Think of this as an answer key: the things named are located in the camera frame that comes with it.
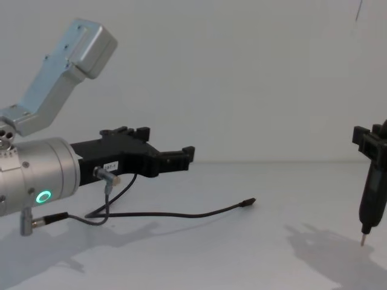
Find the green led ring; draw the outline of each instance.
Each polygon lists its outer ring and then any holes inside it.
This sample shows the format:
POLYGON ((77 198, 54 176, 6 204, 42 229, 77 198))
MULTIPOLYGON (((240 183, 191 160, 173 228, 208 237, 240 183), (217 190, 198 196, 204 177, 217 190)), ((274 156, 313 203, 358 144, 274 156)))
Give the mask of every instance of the green led ring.
POLYGON ((51 192, 48 190, 45 190, 44 192, 40 192, 36 197, 36 202, 38 204, 43 204, 44 202, 48 201, 51 197, 51 192))

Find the white label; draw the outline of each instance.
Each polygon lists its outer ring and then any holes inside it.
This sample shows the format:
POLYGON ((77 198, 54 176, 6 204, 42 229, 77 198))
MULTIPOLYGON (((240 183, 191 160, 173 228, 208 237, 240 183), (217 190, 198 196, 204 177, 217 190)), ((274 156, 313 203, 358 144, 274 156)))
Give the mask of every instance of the white label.
POLYGON ((118 161, 107 163, 107 164, 103 165, 103 169, 105 169, 106 171, 109 171, 109 172, 118 170, 118 168, 119 168, 118 161))

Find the silver cylinder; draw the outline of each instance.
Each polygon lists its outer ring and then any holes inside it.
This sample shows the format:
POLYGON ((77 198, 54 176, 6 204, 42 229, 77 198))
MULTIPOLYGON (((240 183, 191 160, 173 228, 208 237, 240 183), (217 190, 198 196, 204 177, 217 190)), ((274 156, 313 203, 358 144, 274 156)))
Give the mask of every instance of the silver cylinder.
POLYGON ((73 148, 61 138, 19 143, 0 152, 0 216, 73 195, 80 170, 73 148))

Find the white table surface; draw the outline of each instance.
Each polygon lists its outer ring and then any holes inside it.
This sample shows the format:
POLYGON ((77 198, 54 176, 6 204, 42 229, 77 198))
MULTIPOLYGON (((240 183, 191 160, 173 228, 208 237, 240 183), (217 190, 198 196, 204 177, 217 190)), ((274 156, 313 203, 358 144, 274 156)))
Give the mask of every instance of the white table surface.
MULTIPOLYGON (((115 218, 99 228, 63 221, 27 238, 18 214, 2 217, 0 290, 385 290, 387 221, 364 248, 359 242, 367 170, 365 163, 194 164, 139 178, 112 211, 203 213, 250 197, 255 206, 205 219, 115 218)), ((84 214, 102 204, 102 190, 102 183, 82 187, 34 216, 84 214)))

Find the white wall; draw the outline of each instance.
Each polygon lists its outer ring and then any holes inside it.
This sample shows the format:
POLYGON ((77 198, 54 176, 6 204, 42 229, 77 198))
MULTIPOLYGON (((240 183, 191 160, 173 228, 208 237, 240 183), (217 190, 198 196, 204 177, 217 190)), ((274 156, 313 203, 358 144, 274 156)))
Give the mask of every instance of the white wall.
POLYGON ((385 0, 1 0, 1 106, 75 17, 119 48, 33 138, 152 128, 198 161, 359 160, 353 126, 387 118, 385 0))

